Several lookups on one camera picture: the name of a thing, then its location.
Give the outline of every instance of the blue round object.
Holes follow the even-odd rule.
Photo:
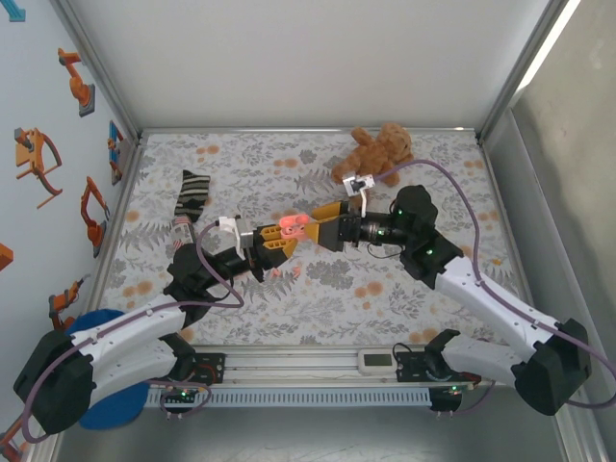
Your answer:
[[[121,311],[109,309],[86,313],[75,320],[66,330],[66,334],[96,327],[123,314]],[[130,423],[145,406],[148,389],[147,383],[138,383],[101,399],[88,409],[79,424],[87,430],[106,430]]]

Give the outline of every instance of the gray wall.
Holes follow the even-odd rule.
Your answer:
[[[612,359],[616,359],[615,21],[613,0],[581,2],[513,108],[515,121],[504,117],[487,143],[537,307],[561,319],[573,316],[582,321],[590,327],[591,344],[596,346],[599,339],[593,338],[592,317]],[[516,140],[506,135],[507,123],[520,129],[531,173],[516,176],[525,160],[516,157]],[[569,269],[575,277],[567,273]],[[591,400],[604,400],[613,389],[613,379],[595,364],[588,387]],[[608,451],[616,454],[612,438],[616,411],[595,415]]]
[[[616,2],[585,0],[514,108],[606,348],[616,353]]]

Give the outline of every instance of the black bracket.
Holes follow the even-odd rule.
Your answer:
[[[450,371],[447,375],[436,376],[430,372],[430,368],[426,362],[426,354],[424,351],[407,351],[396,352],[396,361],[398,369],[396,370],[396,378],[401,383],[418,383],[418,382],[434,382],[434,383],[478,383],[481,377],[472,373]]]
[[[223,353],[197,353],[194,356],[194,375],[191,382],[205,383],[207,386],[222,383],[225,358]]]

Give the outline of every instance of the blue sticker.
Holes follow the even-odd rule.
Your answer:
[[[10,22],[25,22],[26,11],[23,8],[19,8],[14,0],[0,0],[2,6],[9,14]]]

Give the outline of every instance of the small display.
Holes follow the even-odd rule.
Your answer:
[[[364,364],[368,367],[384,367],[392,365],[391,354],[365,354]]]

